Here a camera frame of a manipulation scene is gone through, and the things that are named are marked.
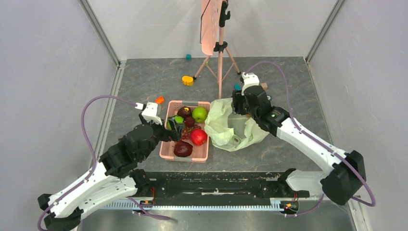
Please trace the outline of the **green black toy watermelon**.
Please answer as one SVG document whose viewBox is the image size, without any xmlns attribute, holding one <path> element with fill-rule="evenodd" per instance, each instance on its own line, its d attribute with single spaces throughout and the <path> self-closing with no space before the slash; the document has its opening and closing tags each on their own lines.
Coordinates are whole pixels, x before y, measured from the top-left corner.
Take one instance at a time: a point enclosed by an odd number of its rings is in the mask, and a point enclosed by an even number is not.
<svg viewBox="0 0 408 231">
<path fill-rule="evenodd" d="M 184 118 L 179 115 L 170 116 L 166 125 L 170 130 L 181 131 L 184 129 Z"/>
</svg>

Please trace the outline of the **small dark red plum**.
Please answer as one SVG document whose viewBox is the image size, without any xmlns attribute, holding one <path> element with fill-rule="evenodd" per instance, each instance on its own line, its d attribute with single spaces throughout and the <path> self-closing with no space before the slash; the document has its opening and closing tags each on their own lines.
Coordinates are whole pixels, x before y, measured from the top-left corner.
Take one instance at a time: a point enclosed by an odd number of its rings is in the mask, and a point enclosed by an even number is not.
<svg viewBox="0 0 408 231">
<path fill-rule="evenodd" d="M 195 125 L 195 119 L 192 116 L 186 117 L 184 119 L 184 125 L 188 128 L 192 128 Z"/>
</svg>

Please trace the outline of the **green fake apple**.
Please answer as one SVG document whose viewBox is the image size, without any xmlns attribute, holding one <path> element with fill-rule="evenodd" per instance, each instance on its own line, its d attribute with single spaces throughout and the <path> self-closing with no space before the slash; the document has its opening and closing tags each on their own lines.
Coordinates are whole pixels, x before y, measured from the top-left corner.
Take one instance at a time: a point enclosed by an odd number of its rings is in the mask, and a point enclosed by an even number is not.
<svg viewBox="0 0 408 231">
<path fill-rule="evenodd" d="M 196 107 L 192 111 L 192 117 L 196 123 L 204 123 L 208 116 L 208 111 L 205 107 Z"/>
</svg>

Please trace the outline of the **light green plastic bag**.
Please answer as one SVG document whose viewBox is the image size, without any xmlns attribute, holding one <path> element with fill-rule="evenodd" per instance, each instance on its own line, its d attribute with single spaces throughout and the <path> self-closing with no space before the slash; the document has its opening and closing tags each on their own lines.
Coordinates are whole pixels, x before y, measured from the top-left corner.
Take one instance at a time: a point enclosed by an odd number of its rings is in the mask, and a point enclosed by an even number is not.
<svg viewBox="0 0 408 231">
<path fill-rule="evenodd" d="M 269 134 L 249 116 L 234 114 L 231 98 L 211 102 L 204 130 L 215 147 L 228 152 L 259 143 Z"/>
</svg>

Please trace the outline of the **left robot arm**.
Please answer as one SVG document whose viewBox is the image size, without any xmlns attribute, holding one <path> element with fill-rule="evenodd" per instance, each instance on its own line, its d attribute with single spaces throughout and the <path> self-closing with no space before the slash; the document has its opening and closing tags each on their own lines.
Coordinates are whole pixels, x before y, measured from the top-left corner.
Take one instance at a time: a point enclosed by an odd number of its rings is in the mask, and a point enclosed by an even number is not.
<svg viewBox="0 0 408 231">
<path fill-rule="evenodd" d="M 38 229 L 70 231 L 98 209 L 131 196 L 152 196 L 149 177 L 138 163 L 146 160 L 159 142 L 179 141 L 184 124 L 170 118 L 167 125 L 142 120 L 111 146 L 92 168 L 55 194 L 43 194 L 38 204 L 43 215 Z"/>
</svg>

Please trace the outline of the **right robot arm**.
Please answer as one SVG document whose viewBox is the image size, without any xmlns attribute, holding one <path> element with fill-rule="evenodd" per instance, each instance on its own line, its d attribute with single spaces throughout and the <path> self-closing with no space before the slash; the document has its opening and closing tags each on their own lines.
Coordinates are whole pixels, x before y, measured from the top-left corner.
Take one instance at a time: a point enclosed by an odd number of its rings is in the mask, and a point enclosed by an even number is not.
<svg viewBox="0 0 408 231">
<path fill-rule="evenodd" d="M 300 125 L 288 111 L 273 106 L 261 86 L 232 92 L 233 111 L 250 115 L 258 126 L 305 154 L 322 170 L 317 180 L 323 193 L 334 203 L 356 200 L 355 193 L 366 185 L 364 158 L 358 151 L 346 152 L 325 142 Z"/>
</svg>

